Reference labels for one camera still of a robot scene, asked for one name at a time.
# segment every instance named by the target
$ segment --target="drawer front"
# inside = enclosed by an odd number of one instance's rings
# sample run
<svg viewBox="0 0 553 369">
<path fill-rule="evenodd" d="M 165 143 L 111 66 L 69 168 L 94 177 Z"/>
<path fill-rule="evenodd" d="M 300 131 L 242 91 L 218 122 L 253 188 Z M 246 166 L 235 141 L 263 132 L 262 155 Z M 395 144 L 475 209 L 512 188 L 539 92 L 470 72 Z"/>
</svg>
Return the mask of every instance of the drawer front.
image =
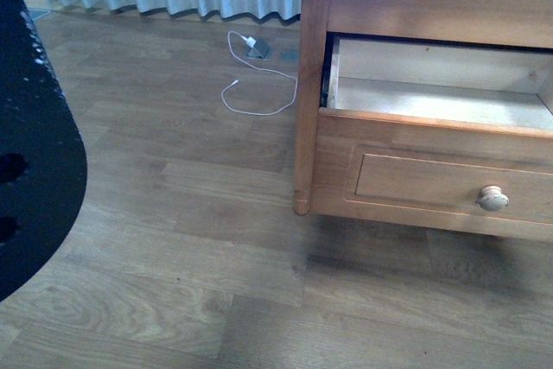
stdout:
<svg viewBox="0 0 553 369">
<path fill-rule="evenodd" d="M 498 186 L 498 212 L 475 202 Z M 550 132 L 320 109 L 311 212 L 553 241 Z"/>
<path fill-rule="evenodd" d="M 352 200 L 553 223 L 553 175 L 368 151 L 362 156 Z M 476 201 L 487 186 L 500 187 L 509 206 L 497 212 L 482 209 Z"/>
</svg>

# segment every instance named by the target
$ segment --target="black object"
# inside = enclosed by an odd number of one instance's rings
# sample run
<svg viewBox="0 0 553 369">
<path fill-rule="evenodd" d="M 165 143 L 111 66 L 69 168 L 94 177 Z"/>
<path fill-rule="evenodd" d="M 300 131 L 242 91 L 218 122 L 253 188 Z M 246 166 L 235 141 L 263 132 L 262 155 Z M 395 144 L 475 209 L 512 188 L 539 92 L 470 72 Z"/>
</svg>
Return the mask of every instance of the black object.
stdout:
<svg viewBox="0 0 553 369">
<path fill-rule="evenodd" d="M 86 154 L 23 0 L 0 0 L 0 301 L 61 245 L 86 188 Z"/>
</svg>

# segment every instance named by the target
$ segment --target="white knob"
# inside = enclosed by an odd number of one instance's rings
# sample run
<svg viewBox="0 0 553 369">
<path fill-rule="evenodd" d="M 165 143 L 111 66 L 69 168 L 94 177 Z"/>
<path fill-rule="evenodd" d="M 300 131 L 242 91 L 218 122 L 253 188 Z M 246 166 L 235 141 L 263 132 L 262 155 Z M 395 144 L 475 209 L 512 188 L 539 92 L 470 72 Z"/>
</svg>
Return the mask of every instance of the white knob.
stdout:
<svg viewBox="0 0 553 369">
<path fill-rule="evenodd" d="M 495 212 L 509 206 L 509 198 L 501 191 L 499 186 L 486 186 L 480 191 L 476 201 L 482 209 Z"/>
</svg>

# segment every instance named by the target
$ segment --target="hole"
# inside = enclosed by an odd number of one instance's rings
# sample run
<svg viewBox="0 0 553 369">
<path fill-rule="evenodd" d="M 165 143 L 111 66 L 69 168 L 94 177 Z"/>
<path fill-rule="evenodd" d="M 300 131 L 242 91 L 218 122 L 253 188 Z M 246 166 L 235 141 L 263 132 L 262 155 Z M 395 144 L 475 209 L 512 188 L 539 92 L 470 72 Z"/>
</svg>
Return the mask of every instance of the hole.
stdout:
<svg viewBox="0 0 553 369">
<path fill-rule="evenodd" d="M 16 234 L 19 229 L 17 219 L 12 216 L 0 218 L 0 244 L 5 244 Z"/>
<path fill-rule="evenodd" d="M 17 180 L 28 167 L 25 157 L 17 153 L 0 156 L 0 183 Z"/>
</svg>

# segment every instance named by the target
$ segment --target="dresser leg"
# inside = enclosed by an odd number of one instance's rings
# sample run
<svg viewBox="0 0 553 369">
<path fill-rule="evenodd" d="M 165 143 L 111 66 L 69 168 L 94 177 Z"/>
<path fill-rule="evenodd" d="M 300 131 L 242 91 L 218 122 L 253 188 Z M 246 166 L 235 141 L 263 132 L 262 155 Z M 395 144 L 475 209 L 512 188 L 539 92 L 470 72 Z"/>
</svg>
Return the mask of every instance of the dresser leg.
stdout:
<svg viewBox="0 0 553 369">
<path fill-rule="evenodd" d="M 306 215 L 309 212 L 309 200 L 311 192 L 308 190 L 294 191 L 294 212 L 298 215 Z"/>
</svg>

